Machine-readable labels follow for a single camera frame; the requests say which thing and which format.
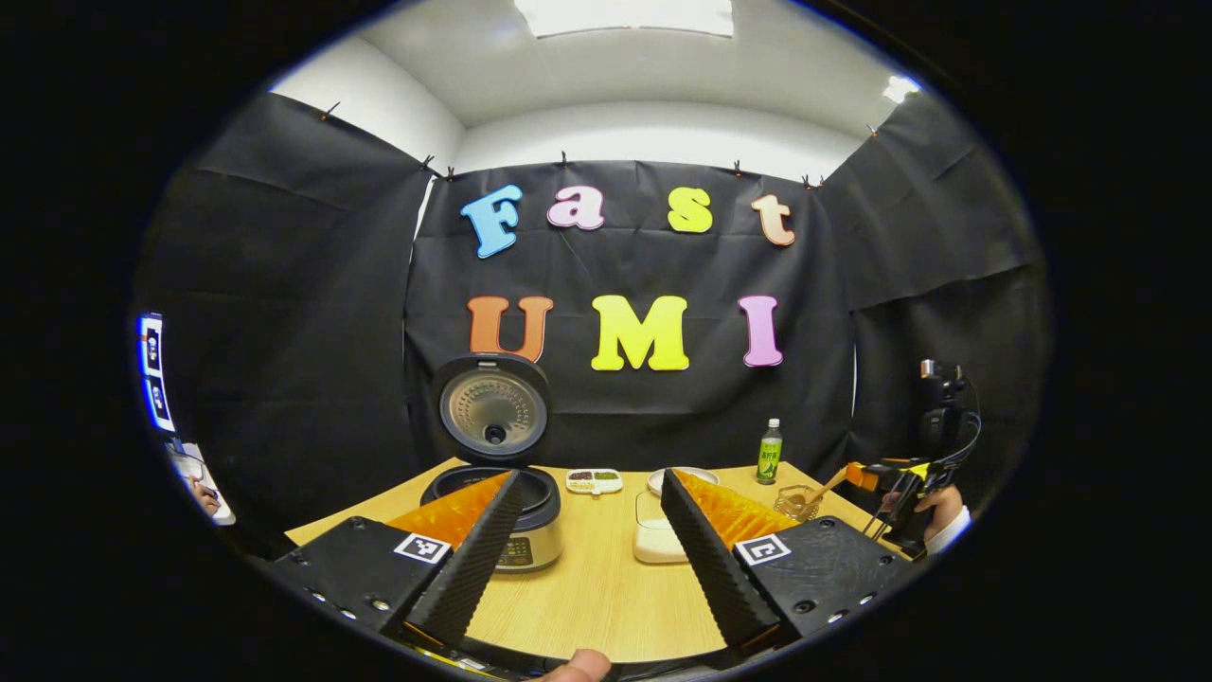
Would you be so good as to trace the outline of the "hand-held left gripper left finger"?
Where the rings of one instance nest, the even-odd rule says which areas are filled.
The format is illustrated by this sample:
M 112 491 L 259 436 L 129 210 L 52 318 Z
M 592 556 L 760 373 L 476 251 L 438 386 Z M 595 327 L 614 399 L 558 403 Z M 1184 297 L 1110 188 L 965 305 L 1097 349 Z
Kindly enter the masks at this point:
M 461 643 L 524 508 L 519 471 L 507 471 L 421 506 L 471 514 L 461 541 L 362 515 L 330 527 L 269 562 L 268 575 L 299 598 L 390 640 L 424 648 Z

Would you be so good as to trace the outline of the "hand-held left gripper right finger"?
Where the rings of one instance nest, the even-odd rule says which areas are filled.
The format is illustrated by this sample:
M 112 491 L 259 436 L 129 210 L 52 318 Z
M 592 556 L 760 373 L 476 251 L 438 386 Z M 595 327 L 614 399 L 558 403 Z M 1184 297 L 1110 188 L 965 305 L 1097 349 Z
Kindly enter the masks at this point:
M 831 515 L 727 543 L 701 505 L 708 488 L 669 469 L 661 506 L 733 653 L 828 637 L 915 579 L 913 562 Z

